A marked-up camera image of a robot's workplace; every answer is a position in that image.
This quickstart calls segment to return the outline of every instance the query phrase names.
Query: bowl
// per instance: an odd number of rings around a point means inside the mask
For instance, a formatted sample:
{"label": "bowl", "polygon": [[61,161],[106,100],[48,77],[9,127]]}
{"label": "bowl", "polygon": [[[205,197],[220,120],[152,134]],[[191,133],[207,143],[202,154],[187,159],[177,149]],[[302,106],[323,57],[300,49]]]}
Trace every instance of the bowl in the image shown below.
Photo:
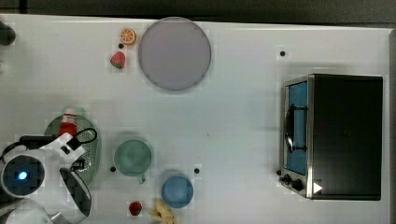
{"label": "bowl", "polygon": [[128,176],[141,176],[151,165],[151,150],[143,141],[132,139],[123,142],[114,155],[117,169]]}
{"label": "bowl", "polygon": [[174,175],[163,183],[163,201],[170,207],[182,208],[192,200],[193,188],[190,180],[182,175]]}

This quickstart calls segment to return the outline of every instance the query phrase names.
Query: blue bowl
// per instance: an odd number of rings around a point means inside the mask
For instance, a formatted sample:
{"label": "blue bowl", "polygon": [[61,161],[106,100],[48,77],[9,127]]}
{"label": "blue bowl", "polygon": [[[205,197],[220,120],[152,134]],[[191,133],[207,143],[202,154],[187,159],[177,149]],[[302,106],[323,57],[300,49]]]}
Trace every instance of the blue bowl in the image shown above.
{"label": "blue bowl", "polygon": [[189,204],[193,193],[190,180],[184,176],[172,176],[163,184],[163,201],[173,208],[182,208]]}

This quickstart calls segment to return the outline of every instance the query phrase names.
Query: oven door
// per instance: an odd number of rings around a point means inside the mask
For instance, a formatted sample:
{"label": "oven door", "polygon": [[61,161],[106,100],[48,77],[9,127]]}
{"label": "oven door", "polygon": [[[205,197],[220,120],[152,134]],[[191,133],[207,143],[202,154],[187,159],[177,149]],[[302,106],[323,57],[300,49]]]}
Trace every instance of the oven door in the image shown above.
{"label": "oven door", "polygon": [[306,175],[307,159],[307,81],[285,88],[284,168]]}

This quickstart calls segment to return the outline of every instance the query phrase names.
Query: white table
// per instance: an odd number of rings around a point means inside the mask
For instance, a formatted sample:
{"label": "white table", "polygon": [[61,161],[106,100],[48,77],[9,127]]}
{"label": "white table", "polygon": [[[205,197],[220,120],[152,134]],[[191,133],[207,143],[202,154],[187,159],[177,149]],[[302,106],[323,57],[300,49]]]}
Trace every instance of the white table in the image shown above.
{"label": "white table", "polygon": [[[151,223],[161,184],[179,170],[193,181],[193,202],[174,210],[181,224],[389,223],[389,50],[386,29],[197,22],[213,61],[196,88],[174,93],[150,83],[136,46],[127,68],[108,62],[120,29],[138,37],[154,21],[1,15],[17,33],[0,48],[1,146],[42,134],[66,105],[82,106],[102,136],[102,158],[90,184],[83,223]],[[279,52],[286,51],[285,57]],[[312,73],[382,75],[384,153],[380,202],[307,201],[280,186],[280,88]],[[147,182],[109,171],[115,148],[134,137],[155,152]],[[195,166],[201,173],[195,175]],[[142,217],[128,202],[143,202]]]}

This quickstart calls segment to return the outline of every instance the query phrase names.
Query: orange slice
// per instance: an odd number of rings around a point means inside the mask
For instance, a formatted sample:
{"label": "orange slice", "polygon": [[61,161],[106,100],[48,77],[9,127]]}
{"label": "orange slice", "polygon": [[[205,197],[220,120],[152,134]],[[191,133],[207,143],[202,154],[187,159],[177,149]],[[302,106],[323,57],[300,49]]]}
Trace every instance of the orange slice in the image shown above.
{"label": "orange slice", "polygon": [[126,46],[131,46],[136,42],[136,33],[132,29],[123,29],[120,37],[122,43]]}

